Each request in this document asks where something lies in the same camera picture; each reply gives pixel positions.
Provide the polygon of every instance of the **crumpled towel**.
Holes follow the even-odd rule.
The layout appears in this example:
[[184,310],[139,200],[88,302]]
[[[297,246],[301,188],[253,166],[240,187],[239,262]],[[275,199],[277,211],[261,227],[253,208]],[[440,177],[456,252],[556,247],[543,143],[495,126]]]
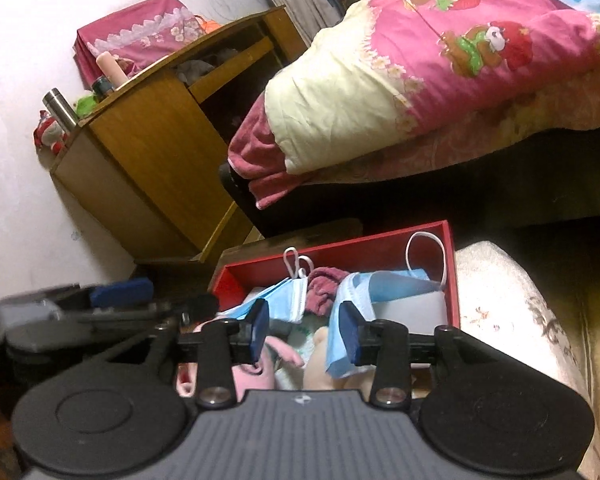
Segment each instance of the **crumpled towel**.
[[349,273],[335,267],[318,267],[309,273],[305,310],[328,316],[336,299],[338,285]]

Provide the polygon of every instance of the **pink bottle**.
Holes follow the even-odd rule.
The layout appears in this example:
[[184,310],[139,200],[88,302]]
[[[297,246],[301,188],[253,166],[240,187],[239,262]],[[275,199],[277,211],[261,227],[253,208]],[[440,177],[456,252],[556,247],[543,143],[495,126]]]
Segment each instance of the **pink bottle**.
[[129,80],[110,52],[100,54],[96,58],[96,64],[100,67],[102,73],[107,76],[107,79],[111,81],[114,88],[118,88],[122,83]]

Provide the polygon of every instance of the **cabinet door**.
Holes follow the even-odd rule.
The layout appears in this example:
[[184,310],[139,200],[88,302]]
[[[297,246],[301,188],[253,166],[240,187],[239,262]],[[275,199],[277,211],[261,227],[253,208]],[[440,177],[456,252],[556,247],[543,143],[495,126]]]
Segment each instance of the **cabinet door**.
[[136,186],[202,250],[232,203],[218,178],[226,145],[174,71],[165,67],[139,82],[90,126]]

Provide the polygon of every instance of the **white lace trim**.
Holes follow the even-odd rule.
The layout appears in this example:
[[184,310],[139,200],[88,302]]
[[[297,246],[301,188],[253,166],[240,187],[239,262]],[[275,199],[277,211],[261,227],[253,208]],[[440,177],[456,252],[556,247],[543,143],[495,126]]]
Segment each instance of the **white lace trim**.
[[154,16],[152,20],[144,20],[142,25],[135,23],[132,25],[131,30],[124,28],[120,30],[119,34],[109,34],[106,40],[95,40],[93,44],[87,42],[87,48],[95,57],[98,57],[103,52],[123,48],[139,41],[141,38],[158,34],[165,28],[179,25],[193,17],[193,13],[187,7],[176,8],[171,13]]

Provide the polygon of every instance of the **black circular disc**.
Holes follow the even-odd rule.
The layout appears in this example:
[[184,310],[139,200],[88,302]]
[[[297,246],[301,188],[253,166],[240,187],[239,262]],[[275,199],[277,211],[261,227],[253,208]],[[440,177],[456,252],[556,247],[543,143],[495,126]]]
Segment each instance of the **black circular disc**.
[[536,476],[577,468],[594,430],[586,401],[524,365],[472,365],[434,389],[420,427],[439,450],[488,474]]
[[13,413],[18,447],[44,469],[71,476],[130,472],[183,433],[185,405],[166,384],[134,374],[67,378],[33,388]]

